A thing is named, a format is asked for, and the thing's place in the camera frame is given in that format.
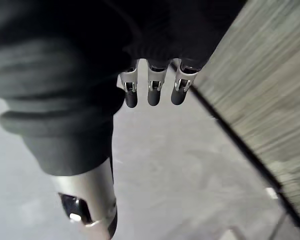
gray floor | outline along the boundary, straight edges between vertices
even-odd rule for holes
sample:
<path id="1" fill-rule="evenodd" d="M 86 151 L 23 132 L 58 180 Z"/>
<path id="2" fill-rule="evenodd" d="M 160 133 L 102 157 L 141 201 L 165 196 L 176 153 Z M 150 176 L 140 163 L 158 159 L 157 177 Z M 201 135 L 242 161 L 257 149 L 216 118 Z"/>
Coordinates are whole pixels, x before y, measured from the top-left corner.
<path id="1" fill-rule="evenodd" d="M 267 185 L 193 96 L 170 102 L 172 71 L 160 104 L 149 106 L 146 67 L 140 61 L 138 106 L 115 117 L 114 240 L 218 240 L 227 229 L 267 240 L 283 213 Z M 275 240 L 300 240 L 288 218 L 284 226 L 296 234 L 280 229 Z M 0 239 L 85 239 L 19 137 L 1 129 Z"/>

black fabric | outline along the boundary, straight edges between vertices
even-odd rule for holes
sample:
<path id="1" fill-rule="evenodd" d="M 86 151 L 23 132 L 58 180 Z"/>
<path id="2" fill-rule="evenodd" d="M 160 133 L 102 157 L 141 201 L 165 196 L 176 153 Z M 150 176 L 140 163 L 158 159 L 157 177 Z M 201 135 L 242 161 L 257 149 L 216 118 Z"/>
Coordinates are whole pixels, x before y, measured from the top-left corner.
<path id="1" fill-rule="evenodd" d="M 1 125 L 46 173 L 91 170 L 111 157 L 118 73 L 139 58 L 204 65 L 244 2 L 0 1 Z"/>

black sleeve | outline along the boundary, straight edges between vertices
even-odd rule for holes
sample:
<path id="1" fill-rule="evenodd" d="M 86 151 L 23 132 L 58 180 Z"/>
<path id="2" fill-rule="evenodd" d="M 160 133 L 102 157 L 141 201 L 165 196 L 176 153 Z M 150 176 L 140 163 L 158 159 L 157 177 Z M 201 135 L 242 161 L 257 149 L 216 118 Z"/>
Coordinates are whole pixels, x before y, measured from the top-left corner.
<path id="1" fill-rule="evenodd" d="M 106 18 L 116 22 L 111 30 L 98 27 Z M 111 157 L 124 100 L 117 76 L 130 62 L 119 18 L 98 1 L 0 1 L 0 98 L 9 106 L 0 124 L 50 175 L 84 173 Z"/>

robotic hand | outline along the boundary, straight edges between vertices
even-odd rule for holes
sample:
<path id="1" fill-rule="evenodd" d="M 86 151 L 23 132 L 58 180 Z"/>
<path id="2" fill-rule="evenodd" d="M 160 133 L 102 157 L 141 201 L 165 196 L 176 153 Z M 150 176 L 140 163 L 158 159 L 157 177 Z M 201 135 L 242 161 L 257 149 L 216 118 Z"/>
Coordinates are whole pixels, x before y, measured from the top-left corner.
<path id="1" fill-rule="evenodd" d="M 94 239 L 117 227 L 113 116 L 137 105 L 138 60 L 148 102 L 179 58 L 180 105 L 245 0 L 0 1 L 0 116 L 52 179 L 65 214 Z M 123 89 L 116 87 L 120 74 Z"/>

